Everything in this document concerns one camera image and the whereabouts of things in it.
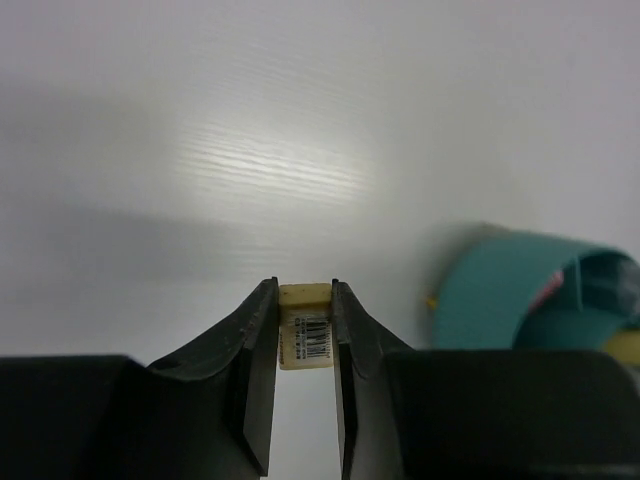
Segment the pink highlighter marker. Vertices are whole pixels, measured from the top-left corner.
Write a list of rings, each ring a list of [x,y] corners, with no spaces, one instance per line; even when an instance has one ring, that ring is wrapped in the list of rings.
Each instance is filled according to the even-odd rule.
[[[564,284],[564,272],[558,270],[554,272],[546,284],[536,294],[532,305],[536,306],[544,303],[550,296],[552,296],[562,285]]]

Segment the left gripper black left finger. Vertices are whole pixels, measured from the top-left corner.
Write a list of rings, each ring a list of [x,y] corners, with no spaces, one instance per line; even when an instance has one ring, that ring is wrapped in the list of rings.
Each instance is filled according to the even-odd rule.
[[[267,475],[278,282],[142,365],[125,355],[5,357],[5,479],[260,479]]]

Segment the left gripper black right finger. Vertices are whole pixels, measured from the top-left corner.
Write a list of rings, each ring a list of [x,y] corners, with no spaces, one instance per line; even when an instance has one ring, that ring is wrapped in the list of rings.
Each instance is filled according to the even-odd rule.
[[[639,389],[593,351],[416,350],[331,289],[345,479],[635,479]]]

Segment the small tan square box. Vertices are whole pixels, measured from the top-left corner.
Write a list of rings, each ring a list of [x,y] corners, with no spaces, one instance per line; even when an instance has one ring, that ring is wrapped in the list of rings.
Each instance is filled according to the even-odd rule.
[[[330,283],[279,287],[279,367],[281,370],[333,366]]]

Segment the yellow highlighter marker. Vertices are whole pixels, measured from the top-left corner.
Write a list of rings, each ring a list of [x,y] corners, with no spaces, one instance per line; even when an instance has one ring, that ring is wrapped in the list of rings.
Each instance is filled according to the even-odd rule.
[[[640,366],[640,331],[625,329],[616,332],[604,345],[603,351],[618,362]]]

